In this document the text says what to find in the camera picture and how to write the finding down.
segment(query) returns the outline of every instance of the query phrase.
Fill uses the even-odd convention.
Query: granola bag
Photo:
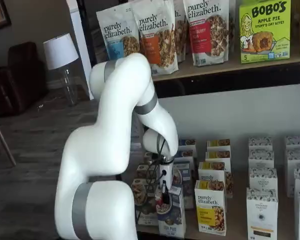
[[[188,20],[184,8],[183,0],[174,0],[174,16],[175,16],[175,50],[178,63],[186,60],[186,42],[188,35]]]
[[[229,54],[229,0],[183,0],[193,65],[220,64]]]
[[[130,2],[98,11],[96,17],[110,60],[140,51],[139,31]]]
[[[135,0],[131,5],[152,75],[177,71],[173,0]]]

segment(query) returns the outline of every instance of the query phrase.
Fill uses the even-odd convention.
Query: wall
[[[248,137],[274,137],[275,164],[283,165],[283,136],[300,134],[300,84],[163,98],[180,137],[198,140],[202,161],[208,139],[230,138],[232,166],[248,167]]]
[[[5,0],[12,25],[0,29],[0,66],[8,62],[9,47],[27,41],[35,42],[44,62],[43,42],[64,33],[71,33],[75,42],[70,12],[66,0]],[[83,77],[82,64],[71,64],[76,76]],[[48,71],[48,81],[56,80],[56,71]]]

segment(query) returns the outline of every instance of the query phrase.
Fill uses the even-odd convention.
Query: red label
[[[210,53],[210,22],[190,25],[191,49],[194,54]]]

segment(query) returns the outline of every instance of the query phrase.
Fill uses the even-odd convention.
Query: orange label
[[[150,64],[160,64],[159,37],[143,37],[145,56]]]

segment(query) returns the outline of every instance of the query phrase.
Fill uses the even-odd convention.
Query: bobo's logo
[[[276,2],[275,4],[269,4],[269,5],[263,5],[263,6],[256,6],[252,8],[252,17],[256,18],[259,14],[260,15],[270,15],[273,12],[279,12],[283,13],[286,10],[286,1],[279,1]]]

